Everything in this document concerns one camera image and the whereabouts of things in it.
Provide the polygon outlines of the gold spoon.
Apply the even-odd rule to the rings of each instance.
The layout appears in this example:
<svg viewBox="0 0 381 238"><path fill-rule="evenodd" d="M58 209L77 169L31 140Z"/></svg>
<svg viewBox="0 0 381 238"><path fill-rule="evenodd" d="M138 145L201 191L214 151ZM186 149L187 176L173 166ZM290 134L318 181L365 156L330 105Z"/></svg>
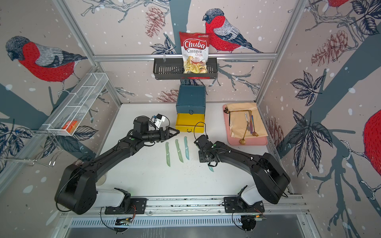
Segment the gold spoon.
<svg viewBox="0 0 381 238"><path fill-rule="evenodd" d="M251 110L238 110L238 111L229 111L227 107L224 107L224 113L229 115L225 116L225 126L226 126L226 131L227 131L227 139L228 143L233 146L239 146L239 145L246 145L246 146L261 146L260 142L262 142L262 139L259 139L257 137L257 133L254 132L254 129L251 129L251 127L254 127L254 123L252 120L252 111ZM231 124L231 114L234 112L245 112L245 118L247 121L246 125L246 130L244 133L243 138L240 138L239 140L235 137L231 137L231 129L230 129L230 124ZM253 137L250 137L249 139L245 140L246 133L250 132Z"/></svg>

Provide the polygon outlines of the teal top drawer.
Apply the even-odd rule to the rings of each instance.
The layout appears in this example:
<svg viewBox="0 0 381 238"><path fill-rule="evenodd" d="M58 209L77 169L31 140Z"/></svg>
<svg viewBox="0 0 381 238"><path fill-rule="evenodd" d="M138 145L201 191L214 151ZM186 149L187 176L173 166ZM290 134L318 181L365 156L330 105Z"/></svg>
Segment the teal top drawer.
<svg viewBox="0 0 381 238"><path fill-rule="evenodd" d="M176 110L178 114L205 114L205 106L177 105Z"/></svg>

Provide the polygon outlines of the teal drawer cabinet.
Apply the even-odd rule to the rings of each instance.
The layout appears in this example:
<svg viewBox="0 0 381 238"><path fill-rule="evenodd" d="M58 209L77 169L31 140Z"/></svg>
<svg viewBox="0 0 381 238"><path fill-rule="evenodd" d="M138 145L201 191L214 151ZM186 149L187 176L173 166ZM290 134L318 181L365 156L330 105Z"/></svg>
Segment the teal drawer cabinet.
<svg viewBox="0 0 381 238"><path fill-rule="evenodd" d="M196 85L181 85L176 105L206 107L205 87Z"/></svg>

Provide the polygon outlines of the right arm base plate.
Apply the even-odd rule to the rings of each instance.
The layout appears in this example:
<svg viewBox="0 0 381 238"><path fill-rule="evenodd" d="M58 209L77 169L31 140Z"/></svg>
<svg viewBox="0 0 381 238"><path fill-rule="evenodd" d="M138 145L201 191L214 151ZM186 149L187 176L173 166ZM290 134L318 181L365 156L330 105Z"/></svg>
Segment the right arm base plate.
<svg viewBox="0 0 381 238"><path fill-rule="evenodd" d="M253 205L248 205L243 199L237 196L224 197L222 206L226 213L264 213L265 208L262 201Z"/></svg>

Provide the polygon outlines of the aluminium rail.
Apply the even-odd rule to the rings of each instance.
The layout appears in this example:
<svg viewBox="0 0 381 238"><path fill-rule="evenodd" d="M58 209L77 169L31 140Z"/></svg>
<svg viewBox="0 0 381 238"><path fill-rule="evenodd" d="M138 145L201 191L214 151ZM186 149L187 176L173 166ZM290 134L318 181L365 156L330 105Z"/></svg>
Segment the aluminium rail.
<svg viewBox="0 0 381 238"><path fill-rule="evenodd" d="M120 208L93 207L84 215L98 212L108 216L213 216L213 215L299 215L309 214L310 210L301 195L282 197L277 204L260 201L254 205L238 205L235 195L215 196L136 196L132 198L132 207L127 212Z"/></svg>

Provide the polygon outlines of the yellow drawer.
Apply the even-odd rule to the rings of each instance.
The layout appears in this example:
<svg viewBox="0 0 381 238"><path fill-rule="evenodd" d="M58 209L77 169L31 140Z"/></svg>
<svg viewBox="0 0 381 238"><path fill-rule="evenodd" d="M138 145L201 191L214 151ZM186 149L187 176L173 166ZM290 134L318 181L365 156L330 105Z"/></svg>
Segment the yellow drawer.
<svg viewBox="0 0 381 238"><path fill-rule="evenodd" d="M204 133L204 114L177 114L176 129L180 132Z"/></svg>

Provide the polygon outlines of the aluminium frame post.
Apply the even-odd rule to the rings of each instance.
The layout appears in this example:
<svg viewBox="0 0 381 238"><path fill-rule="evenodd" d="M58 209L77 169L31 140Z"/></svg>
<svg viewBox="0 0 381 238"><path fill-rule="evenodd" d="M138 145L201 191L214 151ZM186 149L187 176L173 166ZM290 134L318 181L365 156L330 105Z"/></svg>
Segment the aluminium frame post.
<svg viewBox="0 0 381 238"><path fill-rule="evenodd" d="M72 15L71 11L69 10L68 5L65 3L65 1L62 0L54 0L53 3L55 4L57 10L61 14L62 18L64 19L65 23L67 24L68 28L70 29L71 33L73 34L74 38L82 48L83 52L85 53L85 56L88 58L90 64L98 70L98 72L105 73L106 76L108 74L106 73L104 67L95 61L95 54L89 44L89 42L85 38L85 34L80 29L79 25L77 24L74 16ZM108 90L111 98L115 102L115 104L120 108L122 105L122 101L120 100L117 90L114 87L114 84L111 82L111 79L106 83L106 89Z"/></svg>

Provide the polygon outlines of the red packet in rack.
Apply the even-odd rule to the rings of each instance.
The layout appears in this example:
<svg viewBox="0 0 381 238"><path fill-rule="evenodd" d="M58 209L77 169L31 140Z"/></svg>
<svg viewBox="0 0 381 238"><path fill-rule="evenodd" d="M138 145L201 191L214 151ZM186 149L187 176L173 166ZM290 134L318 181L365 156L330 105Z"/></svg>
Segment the red packet in rack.
<svg viewBox="0 0 381 238"><path fill-rule="evenodd" d="M72 121L68 121L63 127L62 129L67 131L68 133L74 133L74 131L76 130L76 128L78 127L79 125L79 122L78 121L75 121L75 120L72 120Z"/></svg>

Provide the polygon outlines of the Chuba cassava chips bag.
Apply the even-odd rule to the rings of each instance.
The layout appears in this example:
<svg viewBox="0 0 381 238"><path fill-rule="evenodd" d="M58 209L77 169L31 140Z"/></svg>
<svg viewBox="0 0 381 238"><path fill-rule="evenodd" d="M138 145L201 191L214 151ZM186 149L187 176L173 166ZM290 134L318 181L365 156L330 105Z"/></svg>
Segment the Chuba cassava chips bag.
<svg viewBox="0 0 381 238"><path fill-rule="evenodd" d="M210 38L205 33L180 32L184 73L207 73Z"/></svg>

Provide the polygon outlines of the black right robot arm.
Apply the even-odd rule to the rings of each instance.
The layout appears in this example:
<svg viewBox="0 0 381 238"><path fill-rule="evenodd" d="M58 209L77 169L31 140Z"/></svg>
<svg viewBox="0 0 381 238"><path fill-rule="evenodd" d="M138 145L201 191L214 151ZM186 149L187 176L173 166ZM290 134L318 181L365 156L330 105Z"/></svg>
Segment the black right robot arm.
<svg viewBox="0 0 381 238"><path fill-rule="evenodd" d="M251 174L260 196L271 204L278 204L291 182L280 163L269 153L242 152L221 141L213 143L207 135L195 139L194 144L208 165L227 163Z"/></svg>

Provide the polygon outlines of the pink tray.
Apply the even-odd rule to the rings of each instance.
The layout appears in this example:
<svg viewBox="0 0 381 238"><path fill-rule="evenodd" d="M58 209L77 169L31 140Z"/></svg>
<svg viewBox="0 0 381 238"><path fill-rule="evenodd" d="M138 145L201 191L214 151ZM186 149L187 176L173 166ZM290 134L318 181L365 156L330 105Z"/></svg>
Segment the pink tray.
<svg viewBox="0 0 381 238"><path fill-rule="evenodd" d="M267 129L256 103L225 104L223 115L230 145L267 145Z"/></svg>

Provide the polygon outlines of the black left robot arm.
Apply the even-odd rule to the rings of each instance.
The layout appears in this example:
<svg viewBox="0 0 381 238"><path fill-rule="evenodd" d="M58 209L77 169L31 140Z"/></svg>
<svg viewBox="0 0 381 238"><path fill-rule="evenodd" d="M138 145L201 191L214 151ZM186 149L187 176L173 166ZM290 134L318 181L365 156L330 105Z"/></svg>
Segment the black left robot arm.
<svg viewBox="0 0 381 238"><path fill-rule="evenodd" d="M62 205L78 215L87 212L96 202L96 182L124 159L132 157L147 142L165 142L180 133L166 126L159 128L147 116L134 120L134 128L110 150L81 165L71 164L63 172L55 194L56 205Z"/></svg>

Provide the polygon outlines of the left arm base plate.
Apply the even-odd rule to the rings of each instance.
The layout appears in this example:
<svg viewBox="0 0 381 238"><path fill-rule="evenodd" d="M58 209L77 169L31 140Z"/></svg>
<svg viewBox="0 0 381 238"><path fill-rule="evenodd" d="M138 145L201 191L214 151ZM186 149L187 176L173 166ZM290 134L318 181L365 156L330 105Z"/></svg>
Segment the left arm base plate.
<svg viewBox="0 0 381 238"><path fill-rule="evenodd" d="M106 215L134 215L144 214L148 199L147 198L127 198L118 207L106 207Z"/></svg>

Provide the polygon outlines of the teal knife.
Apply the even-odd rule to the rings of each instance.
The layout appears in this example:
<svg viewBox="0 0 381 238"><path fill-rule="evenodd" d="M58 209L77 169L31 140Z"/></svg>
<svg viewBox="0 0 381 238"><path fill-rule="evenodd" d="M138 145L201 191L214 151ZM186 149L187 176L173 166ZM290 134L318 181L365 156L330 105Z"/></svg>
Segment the teal knife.
<svg viewBox="0 0 381 238"><path fill-rule="evenodd" d="M184 146L185 146L186 159L189 160L190 159L190 154L189 154L189 147L188 147L188 139L187 139L186 136L184 137Z"/></svg>

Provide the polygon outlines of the light green knife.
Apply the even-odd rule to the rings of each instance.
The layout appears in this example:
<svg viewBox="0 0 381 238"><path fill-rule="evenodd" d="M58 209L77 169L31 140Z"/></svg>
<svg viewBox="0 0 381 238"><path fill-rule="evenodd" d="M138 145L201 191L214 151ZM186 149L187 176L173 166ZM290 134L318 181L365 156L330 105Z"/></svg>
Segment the light green knife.
<svg viewBox="0 0 381 238"><path fill-rule="evenodd" d="M167 166L171 166L171 161L170 161L170 149L169 149L169 143L165 143L165 149L166 149L166 164Z"/></svg>

